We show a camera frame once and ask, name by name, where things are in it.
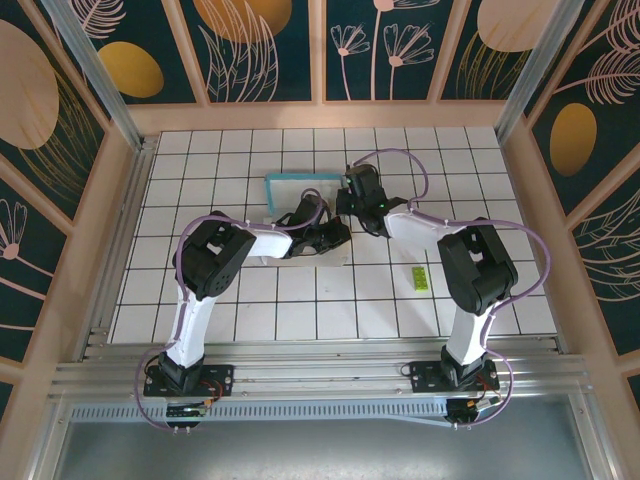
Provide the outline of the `grey metal panel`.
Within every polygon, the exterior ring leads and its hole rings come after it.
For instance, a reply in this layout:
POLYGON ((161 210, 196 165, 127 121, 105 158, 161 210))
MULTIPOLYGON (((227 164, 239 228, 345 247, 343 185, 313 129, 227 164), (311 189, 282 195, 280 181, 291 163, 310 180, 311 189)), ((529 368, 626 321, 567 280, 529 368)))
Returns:
POLYGON ((563 415, 470 431, 402 421, 73 423, 37 480, 610 480, 563 415))

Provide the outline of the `small controller board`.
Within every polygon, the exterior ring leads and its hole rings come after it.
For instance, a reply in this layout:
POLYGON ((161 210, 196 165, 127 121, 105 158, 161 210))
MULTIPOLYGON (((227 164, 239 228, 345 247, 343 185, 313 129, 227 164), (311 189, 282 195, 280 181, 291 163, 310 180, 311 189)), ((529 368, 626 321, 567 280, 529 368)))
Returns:
POLYGON ((167 418, 200 418, 204 417, 209 408, 204 403, 169 404, 166 408, 167 418))
POLYGON ((499 405, 498 397, 476 399, 448 399, 445 419, 451 424, 473 423, 479 414, 490 407, 499 405))

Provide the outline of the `aluminium rail frame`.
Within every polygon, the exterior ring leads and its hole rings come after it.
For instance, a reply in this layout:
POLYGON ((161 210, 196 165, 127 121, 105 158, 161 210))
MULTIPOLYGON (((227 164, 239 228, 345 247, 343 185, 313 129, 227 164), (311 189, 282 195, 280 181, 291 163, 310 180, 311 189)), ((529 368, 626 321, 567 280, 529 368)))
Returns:
MULTIPOLYGON (((234 367, 238 400, 387 398, 408 395, 400 369, 410 361, 437 360, 439 339, 355 339, 208 344, 205 359, 234 367)), ((500 383, 517 396, 592 391, 583 358, 562 354, 552 337, 494 338, 500 383)), ((130 400, 144 344, 89 345, 84 358, 55 369, 52 399, 130 400)))

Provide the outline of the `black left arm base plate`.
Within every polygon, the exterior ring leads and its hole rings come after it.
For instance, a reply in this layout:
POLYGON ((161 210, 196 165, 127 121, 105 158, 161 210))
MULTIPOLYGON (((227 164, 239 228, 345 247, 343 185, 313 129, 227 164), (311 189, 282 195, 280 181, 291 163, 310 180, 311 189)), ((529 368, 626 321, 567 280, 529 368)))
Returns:
POLYGON ((232 393, 232 365, 204 365, 194 372, 168 373, 160 366, 150 366, 143 385, 144 397, 226 397, 232 393))

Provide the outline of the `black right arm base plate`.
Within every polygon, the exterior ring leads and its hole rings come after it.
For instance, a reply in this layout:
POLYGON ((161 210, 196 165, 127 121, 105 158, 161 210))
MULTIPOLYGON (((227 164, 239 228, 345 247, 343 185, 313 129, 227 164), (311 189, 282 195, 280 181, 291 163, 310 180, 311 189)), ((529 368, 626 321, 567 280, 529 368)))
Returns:
POLYGON ((413 393, 482 393, 484 390, 500 390, 496 365, 492 360, 485 360, 484 365, 460 386, 454 386, 446 377, 439 361, 414 361, 408 363, 408 368, 406 377, 410 380, 413 393))

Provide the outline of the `aluminium side rail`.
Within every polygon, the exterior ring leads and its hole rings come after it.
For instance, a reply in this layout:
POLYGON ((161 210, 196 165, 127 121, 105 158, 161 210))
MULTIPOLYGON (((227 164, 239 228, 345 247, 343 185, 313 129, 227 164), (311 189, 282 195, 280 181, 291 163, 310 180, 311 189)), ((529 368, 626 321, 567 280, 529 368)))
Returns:
POLYGON ((118 197, 114 219, 107 230, 107 243, 102 249, 100 268, 72 354, 73 362, 83 360, 94 330, 110 328, 134 237, 136 218, 141 209, 158 142, 158 135, 145 136, 142 145, 132 155, 131 165, 125 177, 126 183, 118 197))

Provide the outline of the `aluminium corner post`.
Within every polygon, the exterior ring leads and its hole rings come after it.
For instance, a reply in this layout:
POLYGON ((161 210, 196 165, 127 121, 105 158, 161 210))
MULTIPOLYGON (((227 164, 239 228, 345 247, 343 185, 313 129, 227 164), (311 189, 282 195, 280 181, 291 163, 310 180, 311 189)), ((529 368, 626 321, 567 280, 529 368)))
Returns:
POLYGON ((502 147, 542 81, 566 36, 579 17, 585 0, 559 0, 541 36, 529 55, 494 126, 502 147))
POLYGON ((127 143, 135 151, 141 151, 143 136, 72 7, 66 0, 42 0, 42 3, 127 143))

